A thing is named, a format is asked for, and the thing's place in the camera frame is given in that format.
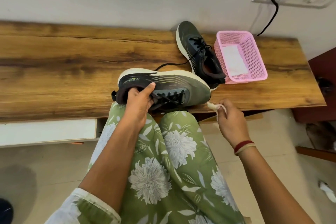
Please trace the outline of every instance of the green floral pants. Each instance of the green floral pants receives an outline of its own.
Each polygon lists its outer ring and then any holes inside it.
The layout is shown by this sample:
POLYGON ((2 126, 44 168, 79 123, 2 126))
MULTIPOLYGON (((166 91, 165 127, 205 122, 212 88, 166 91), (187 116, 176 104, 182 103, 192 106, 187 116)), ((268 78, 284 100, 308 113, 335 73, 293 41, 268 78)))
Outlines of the green floral pants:
MULTIPOLYGON (((124 114, 114 103, 90 161, 106 145, 124 114)), ((139 134, 120 211, 122 223, 244 223, 194 116, 148 114, 139 134)))

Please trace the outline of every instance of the pink plastic basket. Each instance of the pink plastic basket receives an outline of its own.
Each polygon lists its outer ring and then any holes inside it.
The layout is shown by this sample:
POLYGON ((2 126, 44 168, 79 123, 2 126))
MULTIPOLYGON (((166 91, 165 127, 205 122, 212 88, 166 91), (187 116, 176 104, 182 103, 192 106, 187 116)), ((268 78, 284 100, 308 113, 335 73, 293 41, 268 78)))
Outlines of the pink plastic basket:
POLYGON ((214 44, 216 56, 221 64, 223 72, 227 75, 225 83, 245 83, 261 81, 267 78, 267 71, 258 50, 253 35, 248 31, 219 31, 214 44), (245 66, 248 69, 247 74, 230 75, 226 69, 225 60, 221 48, 228 45, 236 45, 245 66))

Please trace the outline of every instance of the sneaker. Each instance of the sneaker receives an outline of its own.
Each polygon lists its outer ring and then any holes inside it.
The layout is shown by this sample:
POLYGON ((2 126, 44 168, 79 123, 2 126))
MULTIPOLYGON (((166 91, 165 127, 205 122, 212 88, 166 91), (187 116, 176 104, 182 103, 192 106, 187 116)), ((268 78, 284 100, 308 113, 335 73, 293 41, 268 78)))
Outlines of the sneaker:
POLYGON ((206 103, 211 97, 209 86, 198 76, 184 70, 156 72, 144 68, 130 68, 121 73, 117 92, 112 99, 118 104, 126 104, 130 88, 143 90, 155 82, 152 93, 154 104, 151 110, 159 107, 173 109, 206 103))
POLYGON ((189 21, 180 23, 176 30, 176 42, 180 52, 189 60, 192 72, 202 78, 211 90, 225 83, 226 76, 219 60, 194 24, 189 21))

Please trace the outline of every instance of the white wall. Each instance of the white wall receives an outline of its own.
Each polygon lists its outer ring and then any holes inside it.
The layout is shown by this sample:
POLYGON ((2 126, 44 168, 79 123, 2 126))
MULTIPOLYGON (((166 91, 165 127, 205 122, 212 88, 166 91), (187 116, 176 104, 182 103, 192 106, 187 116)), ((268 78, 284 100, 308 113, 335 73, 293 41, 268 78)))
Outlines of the white wall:
MULTIPOLYGON (((201 31, 258 33, 273 11, 250 0, 0 0, 1 20, 163 30, 190 20, 201 31)), ((336 2, 322 10, 281 6, 264 35, 297 37, 310 59, 336 47, 335 14, 336 2)))

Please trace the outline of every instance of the wooden tabletop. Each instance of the wooden tabletop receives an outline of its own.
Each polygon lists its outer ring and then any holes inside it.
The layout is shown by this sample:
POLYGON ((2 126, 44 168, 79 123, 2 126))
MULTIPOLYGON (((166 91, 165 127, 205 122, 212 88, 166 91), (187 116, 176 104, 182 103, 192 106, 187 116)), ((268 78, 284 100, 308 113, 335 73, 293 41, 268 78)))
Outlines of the wooden tabletop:
MULTIPOLYGON (((215 34, 204 38, 213 45, 215 34)), ((296 39, 256 42, 268 78, 220 85, 211 102, 229 98, 241 110, 325 105, 296 39)), ((0 22, 0 122, 106 117, 122 71, 185 61, 172 31, 0 22)), ((191 71, 161 71, 174 69, 191 71)))

